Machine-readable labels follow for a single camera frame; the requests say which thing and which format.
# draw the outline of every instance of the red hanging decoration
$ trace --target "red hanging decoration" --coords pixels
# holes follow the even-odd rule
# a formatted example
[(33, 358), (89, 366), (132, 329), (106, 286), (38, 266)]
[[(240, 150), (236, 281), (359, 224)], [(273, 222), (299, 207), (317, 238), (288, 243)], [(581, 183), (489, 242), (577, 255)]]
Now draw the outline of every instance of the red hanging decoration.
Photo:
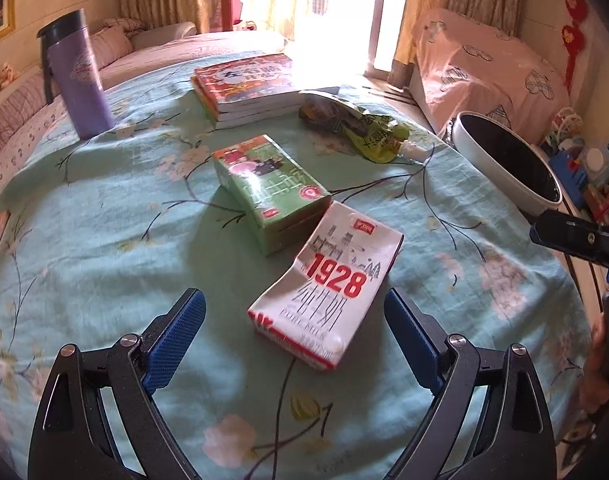
[(572, 25), (562, 27), (562, 41), (569, 53), (567, 71), (564, 76), (564, 86), (571, 92), (573, 73), (575, 72), (575, 60), (585, 47), (585, 37), (580, 30), (582, 23), (588, 16), (588, 4), (585, 0), (564, 0), (567, 10), (572, 19)]

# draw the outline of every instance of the stuffed toy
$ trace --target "stuffed toy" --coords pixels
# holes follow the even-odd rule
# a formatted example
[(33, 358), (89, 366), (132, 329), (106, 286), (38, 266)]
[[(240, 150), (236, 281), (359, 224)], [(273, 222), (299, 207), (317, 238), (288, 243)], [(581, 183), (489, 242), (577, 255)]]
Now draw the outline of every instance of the stuffed toy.
[(3, 63), (0, 67), (0, 88), (6, 88), (12, 81), (19, 77), (20, 74), (16, 72), (9, 63)]

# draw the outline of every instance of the red number 1928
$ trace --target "red number 1928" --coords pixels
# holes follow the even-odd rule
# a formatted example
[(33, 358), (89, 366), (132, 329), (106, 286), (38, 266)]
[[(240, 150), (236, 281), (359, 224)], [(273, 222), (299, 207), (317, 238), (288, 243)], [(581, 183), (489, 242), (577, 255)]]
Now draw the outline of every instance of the red number 1928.
[[(313, 278), (320, 285), (326, 285), (331, 290), (342, 292), (347, 298), (356, 298), (362, 290), (362, 286), (366, 283), (366, 274), (364, 272), (351, 272), (351, 269), (345, 265), (338, 265), (337, 261), (332, 258), (326, 258), (324, 254), (315, 253), (315, 259), (307, 271), (307, 276)], [(342, 288), (341, 283), (348, 283)]]

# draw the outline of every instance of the stack of books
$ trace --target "stack of books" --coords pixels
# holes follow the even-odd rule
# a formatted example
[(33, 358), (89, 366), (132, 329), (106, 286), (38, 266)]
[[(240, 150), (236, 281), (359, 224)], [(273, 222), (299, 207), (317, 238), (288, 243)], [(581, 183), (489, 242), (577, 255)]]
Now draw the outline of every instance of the stack of books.
[(222, 130), (296, 112), (302, 90), (337, 94), (339, 86), (325, 86), (323, 79), (329, 78), (298, 69), (285, 54), (268, 54), (197, 68), (191, 83)]

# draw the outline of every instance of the finger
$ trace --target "finger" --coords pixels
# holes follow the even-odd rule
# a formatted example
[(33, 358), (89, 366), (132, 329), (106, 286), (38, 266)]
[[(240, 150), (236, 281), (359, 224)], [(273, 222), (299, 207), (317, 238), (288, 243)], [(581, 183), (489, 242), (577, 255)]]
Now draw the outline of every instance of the finger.
[(604, 346), (598, 346), (597, 348), (591, 347), (584, 364), (585, 374), (597, 373), (600, 370), (602, 363), (604, 362), (605, 352), (606, 348)]
[(591, 348), (600, 348), (606, 342), (606, 323), (604, 313), (601, 313), (591, 329)]
[(596, 412), (609, 400), (609, 383), (599, 373), (584, 376), (580, 385), (580, 405), (587, 413)]

